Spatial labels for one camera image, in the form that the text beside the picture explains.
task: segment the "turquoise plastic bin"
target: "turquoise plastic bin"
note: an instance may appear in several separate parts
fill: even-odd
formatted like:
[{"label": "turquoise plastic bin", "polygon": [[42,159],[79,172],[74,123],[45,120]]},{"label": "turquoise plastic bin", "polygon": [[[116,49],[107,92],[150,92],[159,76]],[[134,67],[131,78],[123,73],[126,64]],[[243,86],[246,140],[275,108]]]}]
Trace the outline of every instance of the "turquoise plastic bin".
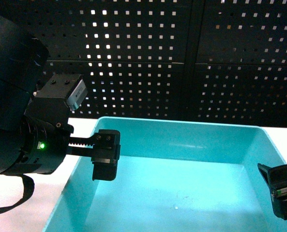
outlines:
[{"label": "turquoise plastic bin", "polygon": [[287,232],[257,163],[285,163],[252,126],[103,117],[121,132],[112,182],[80,158],[45,232]]}]

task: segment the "green led light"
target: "green led light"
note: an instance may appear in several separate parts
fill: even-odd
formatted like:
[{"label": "green led light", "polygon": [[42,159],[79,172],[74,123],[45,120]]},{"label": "green led light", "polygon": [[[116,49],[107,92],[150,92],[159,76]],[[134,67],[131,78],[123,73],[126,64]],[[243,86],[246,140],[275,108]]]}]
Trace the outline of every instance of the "green led light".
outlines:
[{"label": "green led light", "polygon": [[40,144],[40,149],[44,149],[45,148],[45,144]]}]

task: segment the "pegboard wall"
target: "pegboard wall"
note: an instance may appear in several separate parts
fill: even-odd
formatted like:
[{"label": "pegboard wall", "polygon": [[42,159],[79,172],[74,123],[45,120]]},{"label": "pegboard wall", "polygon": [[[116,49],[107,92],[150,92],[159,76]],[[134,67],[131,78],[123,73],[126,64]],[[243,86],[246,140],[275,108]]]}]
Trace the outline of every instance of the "pegboard wall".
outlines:
[{"label": "pegboard wall", "polygon": [[287,0],[0,0],[49,49],[42,80],[84,74],[73,117],[287,127]]}]

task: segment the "white table surface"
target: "white table surface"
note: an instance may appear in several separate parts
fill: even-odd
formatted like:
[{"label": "white table surface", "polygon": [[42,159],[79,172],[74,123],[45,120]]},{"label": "white table surface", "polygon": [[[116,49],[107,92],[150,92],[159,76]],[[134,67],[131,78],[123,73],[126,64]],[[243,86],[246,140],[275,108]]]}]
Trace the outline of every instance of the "white table surface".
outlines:
[{"label": "white table surface", "polygon": [[[95,119],[69,119],[75,127],[75,137],[89,137]],[[264,128],[287,162],[287,129]],[[0,215],[0,232],[40,232],[60,196],[78,157],[67,155],[51,175],[29,174],[34,179],[35,191],[27,202]],[[23,193],[19,177],[0,175],[0,207],[16,203]]]}]

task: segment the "black pegboard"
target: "black pegboard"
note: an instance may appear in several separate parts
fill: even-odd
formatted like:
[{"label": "black pegboard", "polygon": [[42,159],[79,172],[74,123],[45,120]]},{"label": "black pegboard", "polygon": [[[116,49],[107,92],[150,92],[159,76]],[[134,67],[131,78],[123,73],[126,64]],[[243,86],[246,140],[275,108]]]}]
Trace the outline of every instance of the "black pegboard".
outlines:
[{"label": "black pegboard", "polygon": [[85,75],[74,117],[287,127],[287,0],[0,0],[0,14],[48,47],[42,80]]},{"label": "black pegboard", "polygon": [[287,66],[201,64],[195,75],[192,120],[287,126]]},{"label": "black pegboard", "polygon": [[50,61],[44,72],[80,70],[89,93],[73,117],[126,116],[176,119],[181,91],[180,64],[149,62]]}]

